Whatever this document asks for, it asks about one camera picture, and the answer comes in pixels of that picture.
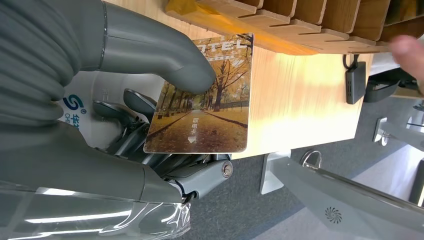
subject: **gray carpet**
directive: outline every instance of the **gray carpet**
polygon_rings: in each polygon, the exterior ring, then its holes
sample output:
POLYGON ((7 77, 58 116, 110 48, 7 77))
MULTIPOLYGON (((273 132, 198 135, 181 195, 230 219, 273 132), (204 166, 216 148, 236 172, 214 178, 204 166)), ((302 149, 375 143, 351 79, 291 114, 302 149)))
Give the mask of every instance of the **gray carpet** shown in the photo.
MULTIPOLYGON (((386 147, 372 142, 376 121, 388 117, 406 124, 417 100, 389 97, 364 103, 354 139, 314 146, 321 151, 322 168, 352 178, 394 153, 405 143, 391 139, 386 147)), ((300 160, 312 147, 293 149, 300 160)), ((234 160, 233 176, 205 198, 193 200, 191 230, 178 240, 251 240, 304 206, 285 187, 266 195, 259 193, 262 156, 234 160)))

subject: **metal stand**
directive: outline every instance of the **metal stand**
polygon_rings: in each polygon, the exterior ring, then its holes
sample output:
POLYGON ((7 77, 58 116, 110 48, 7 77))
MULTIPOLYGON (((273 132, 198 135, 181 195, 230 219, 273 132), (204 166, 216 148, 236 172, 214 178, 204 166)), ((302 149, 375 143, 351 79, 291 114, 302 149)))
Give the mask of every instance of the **metal stand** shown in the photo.
MULTIPOLYGON (((284 184, 276 177, 277 172, 280 171, 278 167, 279 164, 276 164, 276 162, 281 161, 282 158, 290 158, 291 153, 291 150, 286 150, 265 154, 263 157, 260 194, 265 195, 284 187, 284 184)), ((300 160, 300 164, 303 167, 311 169, 319 169, 321 167, 321 162, 321 152, 316 150, 307 151, 300 160)))
POLYGON ((386 146, 389 139, 395 138, 405 142, 421 151, 424 151, 424 133, 409 129, 409 124, 412 122, 410 117, 407 127, 401 127, 387 122, 387 117, 377 120, 377 125, 374 131, 374 142, 379 142, 381 146, 386 146))
POLYGON ((263 156, 262 178, 260 180, 260 194, 265 195, 277 189, 284 187, 284 184, 275 176, 275 161, 279 161, 284 157, 290 158, 291 150, 273 152, 263 156))

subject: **wooden panel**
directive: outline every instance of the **wooden panel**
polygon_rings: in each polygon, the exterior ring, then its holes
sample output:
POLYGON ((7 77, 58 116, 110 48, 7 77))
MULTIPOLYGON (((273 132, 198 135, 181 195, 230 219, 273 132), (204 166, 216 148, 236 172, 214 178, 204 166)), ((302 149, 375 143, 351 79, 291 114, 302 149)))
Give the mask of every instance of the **wooden panel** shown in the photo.
POLYGON ((302 21, 320 25, 323 22, 327 0, 297 0, 294 17, 302 21))
POLYGON ((350 34, 354 30, 361 0, 327 0, 322 27, 350 34))
POLYGON ((298 0, 263 0, 262 8, 292 18, 298 0))
POLYGON ((199 4, 205 4, 220 13, 231 17, 240 17, 256 13, 256 7, 236 0, 196 0, 199 4))
POLYGON ((382 35, 390 0, 361 0, 352 35, 377 41, 382 35))
POLYGON ((238 19, 259 29, 266 29, 269 26, 284 25, 290 23, 290 17, 263 9, 256 11, 256 14, 241 16, 238 19))
POLYGON ((424 34, 424 16, 385 26, 380 41, 389 42, 398 35, 410 35, 416 38, 424 34))
POLYGON ((237 0, 237 2, 254 6, 257 9, 261 9, 262 6, 264 5, 264 0, 237 0))
POLYGON ((299 35, 283 36, 283 39, 299 44, 321 43, 325 41, 344 41, 349 38, 349 34, 334 31, 331 29, 322 29, 320 33, 307 33, 299 35))
MULTIPOLYGON (((163 8, 168 0, 107 1, 169 25, 191 39, 219 36, 166 15, 163 8)), ((355 137, 362 100, 346 103, 346 70, 340 55, 292 56, 260 47, 253 51, 247 149, 233 154, 233 159, 355 137)), ((359 60, 367 62, 369 73, 372 54, 361 54, 359 60)))
POLYGON ((385 25, 401 23, 424 15, 423 0, 391 0, 385 25))
POLYGON ((298 19, 293 19, 290 21, 289 25, 272 26, 265 29, 265 31, 277 37, 284 37, 298 34, 320 33, 321 27, 298 19))

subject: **robotic hand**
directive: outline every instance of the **robotic hand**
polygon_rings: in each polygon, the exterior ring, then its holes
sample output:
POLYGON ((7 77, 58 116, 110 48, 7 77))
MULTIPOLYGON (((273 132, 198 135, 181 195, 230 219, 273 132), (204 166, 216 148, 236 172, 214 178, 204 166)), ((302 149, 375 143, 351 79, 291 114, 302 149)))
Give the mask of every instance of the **robotic hand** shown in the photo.
MULTIPOLYGON (((142 226, 149 225, 146 239, 153 239, 152 234, 160 232, 167 221, 174 223, 174 218, 186 216, 182 197, 196 188, 198 181, 192 176, 205 164, 173 171, 167 178, 174 180, 165 181, 145 164, 89 147, 75 127, 57 120, 63 110, 54 101, 62 99, 64 86, 78 71, 152 73, 185 92, 204 92, 216 75, 193 42, 164 24, 101 0, 2 0, 0 23, 0 207, 12 213, 4 216, 7 227, 0 226, 0 238, 43 239, 70 233, 109 236, 127 232, 127 226, 136 237, 142 226), (179 184, 184 181, 182 189, 179 184), (59 200, 46 198, 52 193, 59 200), (61 195, 77 199, 68 203, 61 195), (94 202, 86 205, 88 199, 94 202), (49 225, 66 222, 63 216, 77 211, 86 216, 73 218, 103 216, 100 199, 115 201, 115 207, 130 204, 132 208, 118 207, 116 213, 108 213, 124 218, 109 228, 99 229, 95 223, 92 229, 69 230, 62 224, 64 230, 58 230, 58 225, 49 225), (24 221, 24 213, 31 213, 29 208, 38 211, 33 212, 35 216, 47 218, 24 221), (57 209, 68 213, 52 217, 57 209), (139 219, 145 219, 145 214, 138 212, 145 210, 148 216, 160 211, 164 218, 156 222, 154 215, 155 221, 141 224, 139 219), (37 234, 33 233, 31 224, 35 223, 53 226, 54 231, 38 232, 42 230, 38 227, 37 234)), ((130 115, 122 120, 132 121, 130 115)), ((220 170, 221 165, 213 167, 220 170)))

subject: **wooden divider slot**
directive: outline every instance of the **wooden divider slot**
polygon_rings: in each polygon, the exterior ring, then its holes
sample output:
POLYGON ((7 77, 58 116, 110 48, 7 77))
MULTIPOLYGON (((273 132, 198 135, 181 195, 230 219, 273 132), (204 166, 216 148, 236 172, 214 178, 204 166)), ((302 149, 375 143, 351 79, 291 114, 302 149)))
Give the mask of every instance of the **wooden divider slot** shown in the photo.
POLYGON ((298 19, 293 19, 290 21, 289 25, 272 26, 265 30, 277 37, 284 38, 286 36, 299 34, 320 33, 321 26, 307 23, 298 19))
POLYGON ((290 17, 263 9, 256 11, 256 14, 241 16, 238 19, 246 24, 249 24, 259 29, 266 29, 269 26, 284 25, 290 23, 290 17))
POLYGON ((424 16, 385 26, 380 41, 389 42, 398 35, 410 35, 420 38, 424 34, 424 16))
POLYGON ((322 43, 325 41, 345 41, 349 38, 349 34, 339 32, 339 31, 334 31, 331 29, 322 29, 320 33, 289 35, 289 36, 283 36, 281 38, 293 43, 307 44, 307 43, 322 43))
POLYGON ((380 39, 390 0, 361 0, 351 35, 377 41, 380 39))
POLYGON ((350 34, 354 30, 361 0, 327 0, 322 27, 350 34))
POLYGON ((292 18, 295 16, 297 1, 298 0, 263 0, 262 9, 292 18))
POLYGON ((310 24, 320 25, 323 22, 327 0, 297 0, 294 17, 310 24))

